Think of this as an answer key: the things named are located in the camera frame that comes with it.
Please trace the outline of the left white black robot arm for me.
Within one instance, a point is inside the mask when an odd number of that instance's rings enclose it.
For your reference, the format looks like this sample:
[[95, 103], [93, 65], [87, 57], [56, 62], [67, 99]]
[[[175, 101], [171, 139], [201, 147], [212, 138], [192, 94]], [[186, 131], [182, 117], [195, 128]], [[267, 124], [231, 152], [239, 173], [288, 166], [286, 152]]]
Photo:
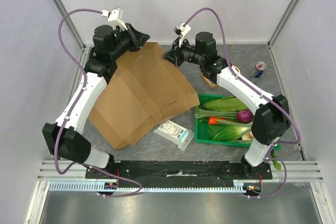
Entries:
[[94, 46], [89, 52], [77, 90], [63, 113], [53, 124], [46, 123], [42, 130], [55, 161], [64, 158], [81, 165], [95, 166], [103, 178], [114, 175], [113, 156], [92, 147], [82, 136], [83, 128], [96, 100], [117, 69], [117, 59], [128, 51], [139, 51], [149, 39], [148, 34], [137, 31], [129, 23], [125, 25], [125, 30], [109, 25], [95, 29]]

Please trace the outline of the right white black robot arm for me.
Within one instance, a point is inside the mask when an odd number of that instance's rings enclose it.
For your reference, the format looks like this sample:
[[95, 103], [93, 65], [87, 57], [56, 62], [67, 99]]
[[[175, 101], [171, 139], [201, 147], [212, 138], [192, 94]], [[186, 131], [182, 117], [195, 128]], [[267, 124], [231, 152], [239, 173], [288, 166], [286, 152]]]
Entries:
[[251, 125], [254, 139], [241, 159], [240, 172], [245, 178], [254, 178], [263, 166], [265, 157], [291, 125], [287, 118], [287, 99], [283, 95], [275, 97], [267, 93], [233, 69], [218, 54], [216, 41], [209, 32], [198, 33], [193, 46], [187, 39], [176, 38], [162, 58], [177, 67], [183, 62], [199, 65], [205, 77], [228, 90], [250, 109], [254, 115]]

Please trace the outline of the brown cardboard box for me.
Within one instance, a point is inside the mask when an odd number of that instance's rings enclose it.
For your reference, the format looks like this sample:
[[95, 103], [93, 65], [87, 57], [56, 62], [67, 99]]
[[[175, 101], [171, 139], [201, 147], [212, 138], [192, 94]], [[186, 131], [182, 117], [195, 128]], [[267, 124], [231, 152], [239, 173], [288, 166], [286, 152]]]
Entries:
[[89, 120], [114, 149], [136, 144], [156, 125], [199, 105], [196, 90], [163, 53], [156, 42], [125, 53], [95, 102]]

